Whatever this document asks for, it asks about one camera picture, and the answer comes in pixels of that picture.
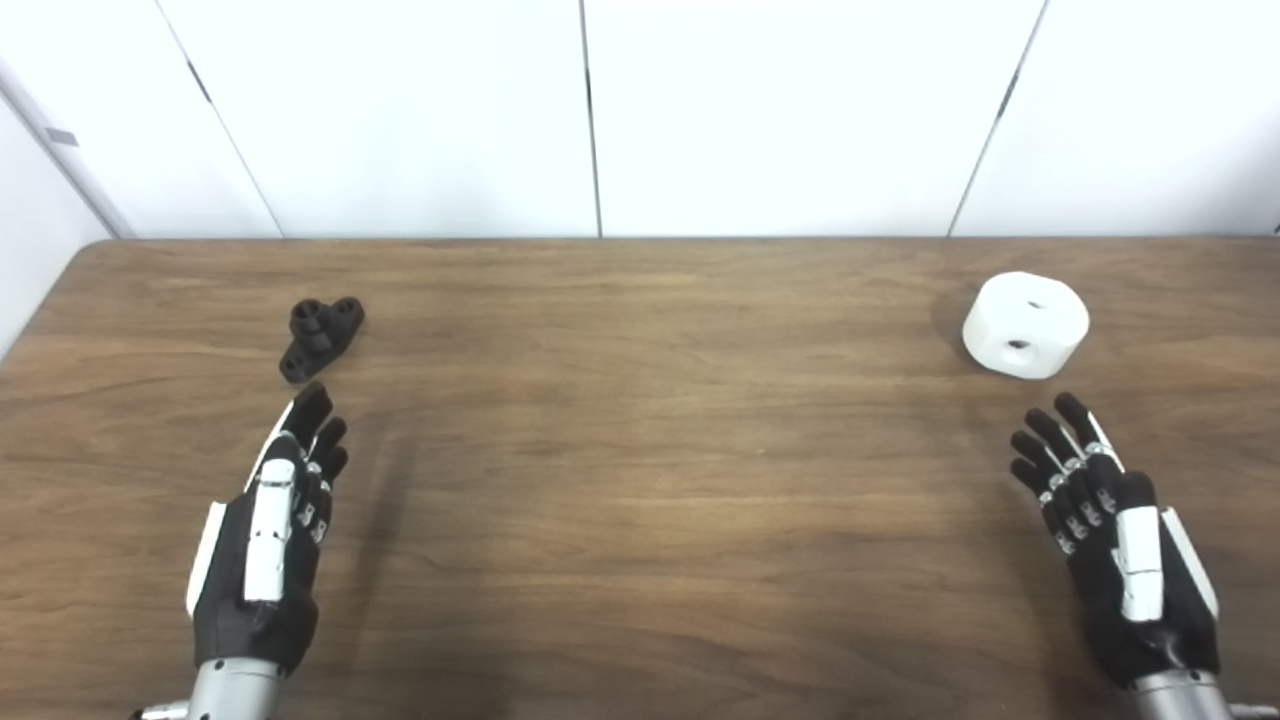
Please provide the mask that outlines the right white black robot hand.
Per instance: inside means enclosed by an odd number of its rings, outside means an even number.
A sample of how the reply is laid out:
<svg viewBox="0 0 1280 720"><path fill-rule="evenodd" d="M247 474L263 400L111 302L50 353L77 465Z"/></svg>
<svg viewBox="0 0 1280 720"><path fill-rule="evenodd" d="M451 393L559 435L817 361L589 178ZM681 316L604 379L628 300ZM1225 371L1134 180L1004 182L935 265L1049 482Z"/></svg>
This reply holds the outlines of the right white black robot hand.
<svg viewBox="0 0 1280 720"><path fill-rule="evenodd" d="M1034 496L1064 556L1085 647L1114 684L1221 670L1219 600L1176 511L1129 470L1073 393L1033 407L1011 434L1009 470Z"/></svg>

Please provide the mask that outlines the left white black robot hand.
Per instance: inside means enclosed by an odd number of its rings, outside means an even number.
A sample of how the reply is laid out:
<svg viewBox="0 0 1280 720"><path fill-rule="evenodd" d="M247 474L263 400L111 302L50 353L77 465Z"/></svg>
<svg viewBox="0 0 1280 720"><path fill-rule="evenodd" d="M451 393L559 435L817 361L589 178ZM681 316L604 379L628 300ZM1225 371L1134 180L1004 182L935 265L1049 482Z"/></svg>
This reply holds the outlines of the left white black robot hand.
<svg viewBox="0 0 1280 720"><path fill-rule="evenodd" d="M349 455L325 384L307 384L268 433L239 495L209 507L186 610L195 665L252 659L291 675L319 623L314 585Z"/></svg>

